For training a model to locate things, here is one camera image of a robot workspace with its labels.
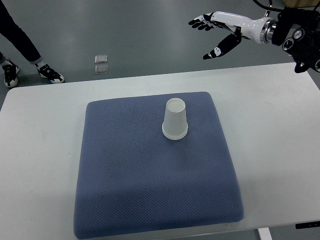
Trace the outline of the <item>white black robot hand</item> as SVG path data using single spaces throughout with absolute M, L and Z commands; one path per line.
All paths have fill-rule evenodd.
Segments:
M 204 60 L 209 60 L 226 55 L 238 46 L 243 39 L 253 39 L 259 44 L 268 43 L 271 41 L 268 35 L 275 25 L 275 21 L 266 16 L 253 20 L 234 13 L 216 11 L 202 14 L 188 24 L 198 30 L 209 31 L 220 28 L 231 32 L 213 50 L 203 56 Z

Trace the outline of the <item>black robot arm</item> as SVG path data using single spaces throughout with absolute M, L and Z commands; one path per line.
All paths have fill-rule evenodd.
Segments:
M 285 7 L 277 20 L 267 22 L 264 40 L 280 46 L 296 63 L 294 71 L 320 72 L 320 13 Z

